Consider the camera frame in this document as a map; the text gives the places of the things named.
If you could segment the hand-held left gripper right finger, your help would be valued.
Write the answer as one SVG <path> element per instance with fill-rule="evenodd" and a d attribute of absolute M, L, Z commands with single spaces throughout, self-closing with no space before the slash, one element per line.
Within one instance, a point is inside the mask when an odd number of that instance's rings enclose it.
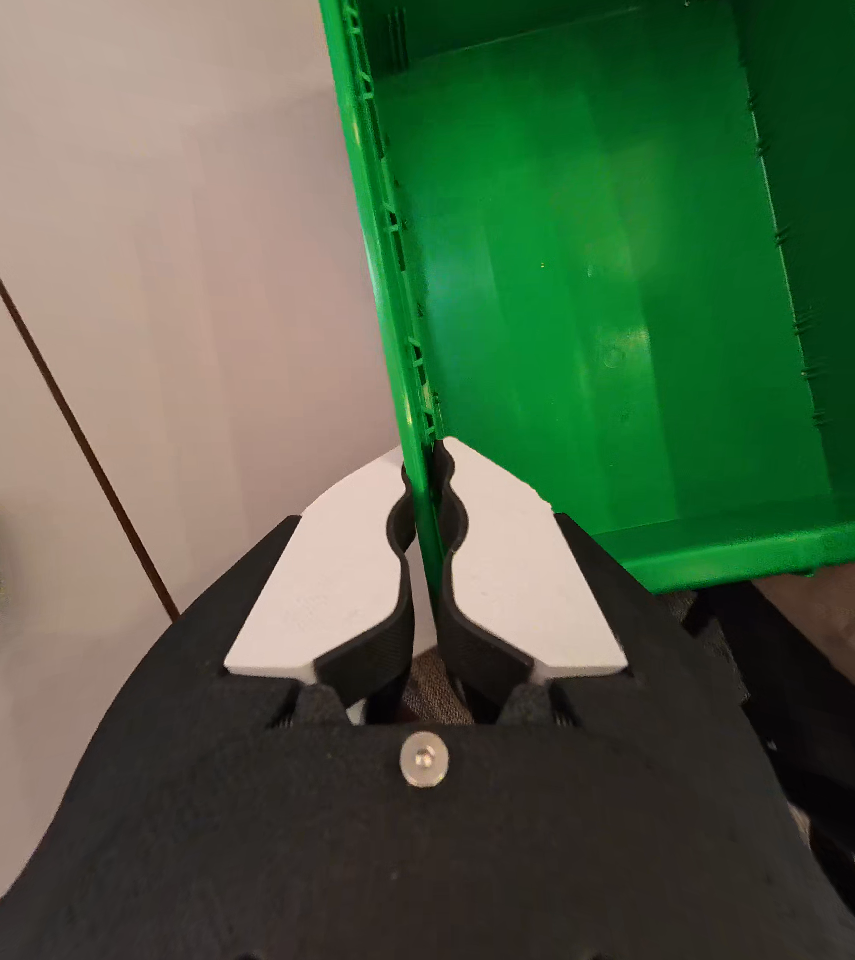
<path fill-rule="evenodd" d="M 629 676 L 629 660 L 551 504 L 461 439 L 433 447 L 435 622 L 470 718 L 495 724 L 521 688 Z"/>

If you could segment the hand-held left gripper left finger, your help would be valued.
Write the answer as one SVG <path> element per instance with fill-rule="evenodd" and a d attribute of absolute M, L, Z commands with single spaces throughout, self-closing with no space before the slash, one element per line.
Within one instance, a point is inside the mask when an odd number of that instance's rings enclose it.
<path fill-rule="evenodd" d="M 304 510 L 225 669 L 328 687 L 343 706 L 398 706 L 416 638 L 409 559 L 416 537 L 396 446 Z"/>

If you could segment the green plastic box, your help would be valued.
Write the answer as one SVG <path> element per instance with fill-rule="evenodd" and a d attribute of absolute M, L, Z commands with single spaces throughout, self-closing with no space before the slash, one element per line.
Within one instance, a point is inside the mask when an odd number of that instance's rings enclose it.
<path fill-rule="evenodd" d="M 319 6 L 429 584 L 446 437 L 653 593 L 855 562 L 855 1 Z"/>

